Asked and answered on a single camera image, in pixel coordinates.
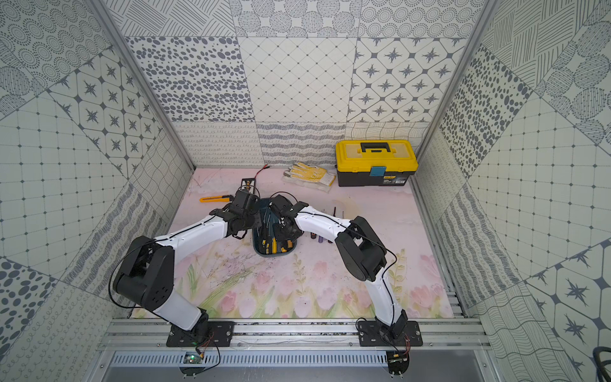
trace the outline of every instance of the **toolbox handle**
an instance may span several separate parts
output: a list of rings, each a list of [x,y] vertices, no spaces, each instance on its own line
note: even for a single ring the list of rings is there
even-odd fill
[[[365,152],[367,149],[386,149],[386,151],[390,152],[390,146],[388,146],[388,142],[361,142],[360,149]],[[382,150],[372,150],[374,153],[381,153]]]

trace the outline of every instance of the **toolbox lid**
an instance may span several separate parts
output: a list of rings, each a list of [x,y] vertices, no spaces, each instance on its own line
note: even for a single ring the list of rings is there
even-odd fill
[[[340,141],[335,145],[337,170],[370,172],[372,167],[386,171],[416,171],[418,162],[412,145],[404,139],[390,141]]]

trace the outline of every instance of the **yellow box cutter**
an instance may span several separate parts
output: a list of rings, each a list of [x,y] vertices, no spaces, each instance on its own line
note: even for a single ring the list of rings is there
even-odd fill
[[[207,196],[199,199],[201,203],[233,202],[233,195]]]

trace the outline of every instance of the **metal vent grille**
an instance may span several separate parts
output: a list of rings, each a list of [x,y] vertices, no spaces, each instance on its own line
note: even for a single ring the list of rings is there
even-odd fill
[[[187,351],[164,351],[160,354],[140,351],[118,351],[112,360],[114,367],[167,367],[184,365]],[[216,352],[206,355],[202,364],[189,367],[208,367],[219,360]],[[373,366],[386,365],[386,352],[378,350],[328,351],[248,351],[221,352],[219,367],[291,367],[291,366]]]

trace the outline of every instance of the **yellow toolbox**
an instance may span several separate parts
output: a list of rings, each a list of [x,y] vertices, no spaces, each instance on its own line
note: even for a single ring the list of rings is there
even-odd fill
[[[405,140],[340,141],[335,145],[337,183],[350,186],[403,186],[418,169]]]

